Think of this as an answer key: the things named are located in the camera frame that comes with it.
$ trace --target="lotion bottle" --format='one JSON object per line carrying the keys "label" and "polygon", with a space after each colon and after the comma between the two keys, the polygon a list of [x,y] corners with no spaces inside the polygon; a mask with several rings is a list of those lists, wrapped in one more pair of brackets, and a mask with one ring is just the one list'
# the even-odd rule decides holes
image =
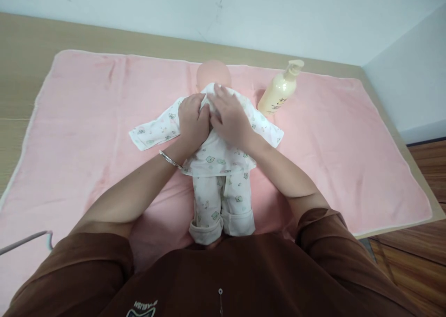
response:
{"label": "lotion bottle", "polygon": [[296,90],[296,78],[304,62],[291,60],[283,73],[277,74],[269,84],[257,109],[266,117],[272,116]]}

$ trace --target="baby clothes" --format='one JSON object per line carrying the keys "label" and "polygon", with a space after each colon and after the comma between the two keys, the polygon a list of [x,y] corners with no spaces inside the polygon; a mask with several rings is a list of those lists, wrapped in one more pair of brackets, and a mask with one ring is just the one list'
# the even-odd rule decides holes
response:
{"label": "baby clothes", "polygon": [[[240,101],[254,131],[277,147],[283,131],[256,110],[248,98],[230,88],[228,91]],[[214,84],[207,85],[202,93],[214,93]],[[149,149],[180,134],[178,107],[183,99],[177,99],[156,120],[129,132],[138,149]],[[206,103],[212,112],[218,113],[207,96],[201,107]],[[211,130],[197,152],[186,160],[182,173],[193,177],[195,192],[195,215],[189,232],[197,243],[212,243],[220,237],[222,228],[231,236],[254,232],[249,171],[255,166],[256,162],[250,156],[227,144],[215,130]]]}

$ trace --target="wooden floor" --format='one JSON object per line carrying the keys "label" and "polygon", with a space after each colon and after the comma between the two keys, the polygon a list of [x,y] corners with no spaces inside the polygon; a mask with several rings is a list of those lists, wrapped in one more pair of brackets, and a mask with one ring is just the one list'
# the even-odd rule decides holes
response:
{"label": "wooden floor", "polygon": [[[409,150],[446,211],[446,140]],[[427,316],[446,316],[446,220],[369,241],[378,266]]]}

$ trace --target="wooden table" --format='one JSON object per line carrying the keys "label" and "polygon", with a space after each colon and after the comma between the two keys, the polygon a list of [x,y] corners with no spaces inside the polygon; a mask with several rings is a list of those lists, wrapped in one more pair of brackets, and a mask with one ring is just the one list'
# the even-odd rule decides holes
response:
{"label": "wooden table", "polygon": [[[0,13],[0,193],[14,171],[21,153],[34,100],[50,70],[56,53],[66,49],[98,53],[137,54],[150,57],[203,62],[218,59],[228,65],[283,69],[296,56],[260,52],[176,38],[107,29],[97,26],[44,20]],[[422,223],[446,218],[437,199],[415,164],[398,131],[384,111],[363,69],[359,66],[301,58],[305,71],[362,81],[370,99],[386,123],[413,176],[429,198],[433,217]],[[378,230],[358,238],[395,231]]]}

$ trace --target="cable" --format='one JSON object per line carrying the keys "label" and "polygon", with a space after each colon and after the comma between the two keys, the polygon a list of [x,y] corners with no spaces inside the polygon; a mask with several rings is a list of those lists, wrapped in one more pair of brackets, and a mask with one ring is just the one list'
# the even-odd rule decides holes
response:
{"label": "cable", "polygon": [[46,246],[47,246],[47,248],[50,251],[52,251],[52,244],[51,244],[52,231],[41,231],[41,232],[37,232],[37,233],[35,233],[35,234],[33,234],[33,235],[29,236],[29,237],[26,237],[26,238],[24,238],[22,240],[19,240],[18,242],[15,242],[15,243],[13,243],[11,245],[3,247],[2,249],[0,249],[0,255],[5,254],[5,253],[7,253],[7,252],[9,252],[9,251],[11,251],[11,250],[13,250],[13,249],[23,245],[23,244],[25,244],[25,243],[35,239],[35,238],[43,236],[45,234],[48,234],[48,238],[46,240]]}

